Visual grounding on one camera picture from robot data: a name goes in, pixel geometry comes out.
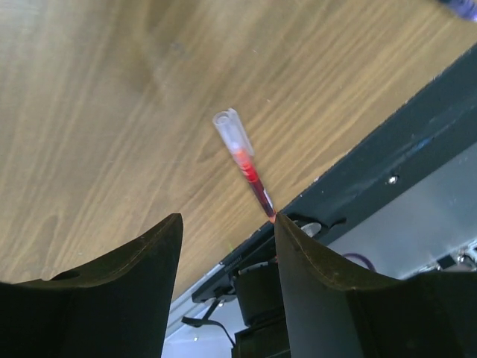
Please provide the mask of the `red pen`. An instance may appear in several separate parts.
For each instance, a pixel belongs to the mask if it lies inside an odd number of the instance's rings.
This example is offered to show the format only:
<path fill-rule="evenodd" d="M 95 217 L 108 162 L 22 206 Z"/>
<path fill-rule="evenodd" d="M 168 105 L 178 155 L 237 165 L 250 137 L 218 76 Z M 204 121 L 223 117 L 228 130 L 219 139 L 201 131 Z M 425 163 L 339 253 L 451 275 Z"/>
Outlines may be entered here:
<path fill-rule="evenodd" d="M 277 213 L 254 165 L 254 150 L 237 111 L 229 108 L 217 113 L 212 122 L 268 220 L 274 223 Z"/>

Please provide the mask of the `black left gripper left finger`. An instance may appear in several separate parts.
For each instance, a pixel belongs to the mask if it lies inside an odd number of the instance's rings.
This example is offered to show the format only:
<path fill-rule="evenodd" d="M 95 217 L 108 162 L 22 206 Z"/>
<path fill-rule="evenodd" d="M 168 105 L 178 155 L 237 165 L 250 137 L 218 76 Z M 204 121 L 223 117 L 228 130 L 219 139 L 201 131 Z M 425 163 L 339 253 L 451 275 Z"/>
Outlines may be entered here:
<path fill-rule="evenodd" d="M 160 357 L 183 239 L 173 213 L 50 280 L 1 285 L 3 357 Z"/>

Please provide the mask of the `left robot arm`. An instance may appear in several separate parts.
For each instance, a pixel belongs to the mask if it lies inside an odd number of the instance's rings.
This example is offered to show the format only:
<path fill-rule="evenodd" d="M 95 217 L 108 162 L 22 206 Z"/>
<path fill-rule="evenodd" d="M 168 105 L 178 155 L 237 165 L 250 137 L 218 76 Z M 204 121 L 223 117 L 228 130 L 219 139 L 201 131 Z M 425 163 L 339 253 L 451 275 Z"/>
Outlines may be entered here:
<path fill-rule="evenodd" d="M 397 280 L 308 237 L 286 216 L 278 258 L 234 283 L 234 357 L 474 357 L 476 274 Z M 3 357 L 159 357 L 183 238 L 179 214 L 51 280 L 1 285 Z"/>

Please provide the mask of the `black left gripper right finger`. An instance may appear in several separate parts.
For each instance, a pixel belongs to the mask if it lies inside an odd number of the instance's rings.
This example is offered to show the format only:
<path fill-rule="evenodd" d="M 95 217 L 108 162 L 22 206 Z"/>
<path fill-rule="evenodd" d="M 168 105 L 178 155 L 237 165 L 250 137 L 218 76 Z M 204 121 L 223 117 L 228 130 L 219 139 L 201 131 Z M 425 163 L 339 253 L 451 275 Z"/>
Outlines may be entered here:
<path fill-rule="evenodd" d="M 476 274 L 433 271 L 397 280 L 274 225 L 293 357 L 474 357 Z"/>

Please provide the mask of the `dark purple pen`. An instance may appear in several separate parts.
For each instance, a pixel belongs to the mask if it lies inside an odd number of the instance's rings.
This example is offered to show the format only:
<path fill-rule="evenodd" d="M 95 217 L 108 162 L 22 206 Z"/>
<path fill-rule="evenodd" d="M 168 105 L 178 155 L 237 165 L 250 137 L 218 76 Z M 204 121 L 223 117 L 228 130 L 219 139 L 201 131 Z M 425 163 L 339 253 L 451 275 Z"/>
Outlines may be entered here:
<path fill-rule="evenodd" d="M 473 0 L 440 0 L 456 16 L 467 21 L 476 22 L 476 1 Z"/>

